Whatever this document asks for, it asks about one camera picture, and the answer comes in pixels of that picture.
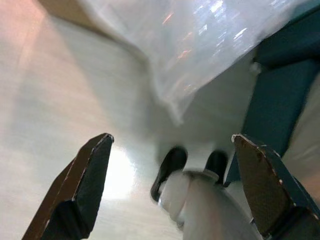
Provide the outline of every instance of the transparent plastic bag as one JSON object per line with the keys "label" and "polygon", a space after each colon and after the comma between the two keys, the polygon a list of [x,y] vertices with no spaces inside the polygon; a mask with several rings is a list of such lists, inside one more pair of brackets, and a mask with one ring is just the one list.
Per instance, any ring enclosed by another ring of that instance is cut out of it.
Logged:
{"label": "transparent plastic bag", "polygon": [[304,0],[81,0],[147,56],[154,90],[182,121],[194,93],[283,27]]}

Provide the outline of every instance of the white plastic sheet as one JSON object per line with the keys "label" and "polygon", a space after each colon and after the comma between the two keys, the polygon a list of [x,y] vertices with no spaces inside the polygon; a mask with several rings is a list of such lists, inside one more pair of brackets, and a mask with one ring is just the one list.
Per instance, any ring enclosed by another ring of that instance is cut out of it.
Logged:
{"label": "white plastic sheet", "polygon": [[304,0],[81,0],[101,28],[148,58],[155,93],[181,121],[194,93]]}

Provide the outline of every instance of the person's leg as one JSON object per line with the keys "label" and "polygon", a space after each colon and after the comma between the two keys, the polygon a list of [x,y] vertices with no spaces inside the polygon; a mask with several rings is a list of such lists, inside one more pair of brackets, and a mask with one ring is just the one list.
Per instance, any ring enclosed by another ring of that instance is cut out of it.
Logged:
{"label": "person's leg", "polygon": [[215,184],[223,178],[221,169],[226,160],[221,152],[212,153],[203,172],[178,170],[168,177],[159,205],[178,226],[183,226],[184,240],[259,239],[250,220]]}
{"label": "person's leg", "polygon": [[150,190],[150,195],[154,201],[159,201],[161,185],[168,179],[171,173],[182,170],[185,167],[187,158],[188,153],[186,149],[181,146],[176,146],[168,152]]}

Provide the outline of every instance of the blurry object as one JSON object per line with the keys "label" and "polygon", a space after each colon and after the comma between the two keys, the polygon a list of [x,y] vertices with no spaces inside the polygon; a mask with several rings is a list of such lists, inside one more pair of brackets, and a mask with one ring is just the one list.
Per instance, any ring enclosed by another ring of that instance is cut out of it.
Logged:
{"label": "blurry object", "polygon": [[260,240],[257,229],[240,206],[221,186],[227,156],[215,150],[209,156],[205,169],[185,169],[180,165],[176,148],[163,160],[158,176],[167,173],[158,205],[169,213],[183,231],[184,240]]}
{"label": "blurry object", "polygon": [[320,211],[279,154],[251,137],[234,135],[241,180],[257,229],[265,239],[319,240]]}
{"label": "blurry object", "polygon": [[195,92],[282,28],[304,0],[39,0],[71,22],[138,47],[155,93],[182,121]]}
{"label": "blurry object", "polygon": [[160,187],[168,180],[171,173],[182,170],[187,162],[188,152],[184,147],[176,146],[172,148],[165,156],[161,163],[158,175],[151,187],[150,195],[155,202],[159,201],[160,198]]}
{"label": "blurry object", "polygon": [[320,206],[320,74],[292,133],[282,161]]}
{"label": "blurry object", "polygon": [[90,139],[58,175],[23,240],[80,240],[93,230],[104,190],[114,138]]}
{"label": "blurry object", "polygon": [[[299,120],[299,115],[304,106],[309,105],[307,95],[310,87],[318,84],[313,81],[320,71],[319,22],[320,9],[316,9],[265,39],[257,49],[255,60],[267,70],[263,70],[257,77],[257,84],[241,133],[260,139],[275,149],[281,157],[288,150],[289,140]],[[310,118],[309,123],[316,122],[316,114],[313,113],[313,115],[315,117]],[[313,132],[311,126],[305,124],[303,126],[309,128],[308,132]],[[317,146],[314,143],[311,144],[311,141],[306,145],[310,145],[314,152],[317,149]],[[301,159],[302,152],[300,150],[298,152],[299,159]],[[303,162],[309,157],[310,155],[305,154]],[[297,156],[285,158],[285,164],[290,170],[292,170],[291,164],[293,168],[296,168],[297,165],[293,161],[296,158]],[[313,177],[319,171],[311,166],[308,168],[312,169]],[[294,171],[294,174],[300,177],[302,173],[298,174],[297,170]],[[227,185],[238,180],[240,180],[240,175],[235,156],[228,164],[225,182]],[[299,180],[304,185],[307,181],[306,175]],[[320,193],[317,193],[316,196],[320,199]]]}

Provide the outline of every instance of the black slipper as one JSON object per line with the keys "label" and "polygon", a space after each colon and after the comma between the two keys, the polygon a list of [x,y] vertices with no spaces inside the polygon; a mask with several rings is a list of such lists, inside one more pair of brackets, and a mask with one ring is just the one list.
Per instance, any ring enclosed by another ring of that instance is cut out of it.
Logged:
{"label": "black slipper", "polygon": [[161,184],[168,179],[172,172],[183,169],[186,165],[187,158],[187,150],[181,146],[176,146],[168,152],[150,190],[150,195],[153,200],[156,202],[159,201]]}
{"label": "black slipper", "polygon": [[206,162],[204,169],[210,170],[219,176],[217,184],[223,184],[227,161],[227,154],[224,151],[215,150],[210,154]]}

